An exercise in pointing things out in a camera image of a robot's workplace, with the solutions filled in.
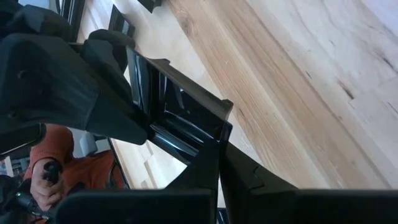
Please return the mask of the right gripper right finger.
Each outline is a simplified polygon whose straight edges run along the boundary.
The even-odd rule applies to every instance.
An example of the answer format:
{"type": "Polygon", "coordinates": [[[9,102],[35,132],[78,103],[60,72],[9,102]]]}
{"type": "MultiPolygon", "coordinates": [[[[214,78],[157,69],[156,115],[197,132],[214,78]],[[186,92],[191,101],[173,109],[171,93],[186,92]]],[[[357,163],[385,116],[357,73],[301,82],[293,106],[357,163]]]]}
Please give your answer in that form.
{"type": "Polygon", "coordinates": [[[396,190],[299,189],[232,144],[220,177],[231,223],[397,223],[396,190]]]}

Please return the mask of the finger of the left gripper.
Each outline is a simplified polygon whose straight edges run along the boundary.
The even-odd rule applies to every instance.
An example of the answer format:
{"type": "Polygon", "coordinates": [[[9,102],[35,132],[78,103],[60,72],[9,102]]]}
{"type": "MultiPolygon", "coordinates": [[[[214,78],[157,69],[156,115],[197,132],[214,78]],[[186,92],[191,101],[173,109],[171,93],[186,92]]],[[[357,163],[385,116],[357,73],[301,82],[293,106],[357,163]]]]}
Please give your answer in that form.
{"type": "Polygon", "coordinates": [[[135,49],[135,41],[118,31],[100,29],[85,40],[82,59],[99,75],[122,75],[127,67],[127,48],[135,49]]]}
{"type": "Polygon", "coordinates": [[[64,40],[11,34],[1,41],[1,132],[59,124],[134,144],[147,132],[123,97],[64,40]]]}

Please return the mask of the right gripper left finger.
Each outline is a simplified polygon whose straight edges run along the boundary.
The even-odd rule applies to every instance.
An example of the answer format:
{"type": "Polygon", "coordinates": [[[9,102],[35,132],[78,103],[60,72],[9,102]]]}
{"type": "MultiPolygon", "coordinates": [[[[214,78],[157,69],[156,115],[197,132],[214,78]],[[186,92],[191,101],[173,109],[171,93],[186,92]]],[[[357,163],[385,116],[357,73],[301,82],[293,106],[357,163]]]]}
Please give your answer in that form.
{"type": "Polygon", "coordinates": [[[220,147],[208,142],[160,190],[84,190],[64,198],[56,223],[216,223],[220,147]]]}

